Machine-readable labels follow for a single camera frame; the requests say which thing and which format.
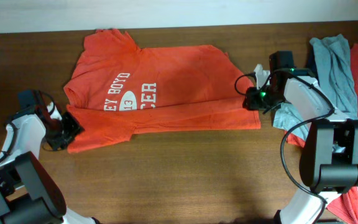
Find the orange printed t-shirt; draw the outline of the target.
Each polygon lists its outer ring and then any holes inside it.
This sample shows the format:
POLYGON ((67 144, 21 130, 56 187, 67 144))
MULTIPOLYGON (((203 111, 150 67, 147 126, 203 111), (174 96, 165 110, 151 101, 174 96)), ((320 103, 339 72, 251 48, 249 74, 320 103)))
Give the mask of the orange printed t-shirt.
POLYGON ((97 30, 84 40, 64 91, 83 127, 69 145, 79 153, 126 142, 135 134, 259 129, 243 108, 252 86, 228 54, 212 45, 140 48, 126 32, 97 30))

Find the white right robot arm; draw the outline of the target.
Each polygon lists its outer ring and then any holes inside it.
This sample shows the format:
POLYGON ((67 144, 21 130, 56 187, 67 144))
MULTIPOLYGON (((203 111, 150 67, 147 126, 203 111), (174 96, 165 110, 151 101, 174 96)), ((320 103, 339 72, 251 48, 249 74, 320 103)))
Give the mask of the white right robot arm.
POLYGON ((274 223, 318 223, 325 208, 358 186, 358 119, 351 119, 323 93, 308 69, 281 68, 270 73, 254 71, 255 87, 243 94, 248 110, 268 112, 280 103, 291 103, 302 117, 280 143, 280 159, 297 191, 288 205, 278 210, 274 223), (287 137, 307 126, 297 182, 285 162, 287 137))

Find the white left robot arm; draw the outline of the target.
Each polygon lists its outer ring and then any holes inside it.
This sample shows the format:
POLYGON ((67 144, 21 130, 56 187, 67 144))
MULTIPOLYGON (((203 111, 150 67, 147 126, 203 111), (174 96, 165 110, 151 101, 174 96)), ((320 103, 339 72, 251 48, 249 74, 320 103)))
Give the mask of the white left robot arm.
POLYGON ((98 223, 67 207, 39 162, 43 141, 66 148, 82 127, 68 112, 31 106, 8 118, 0 152, 0 223, 98 223))

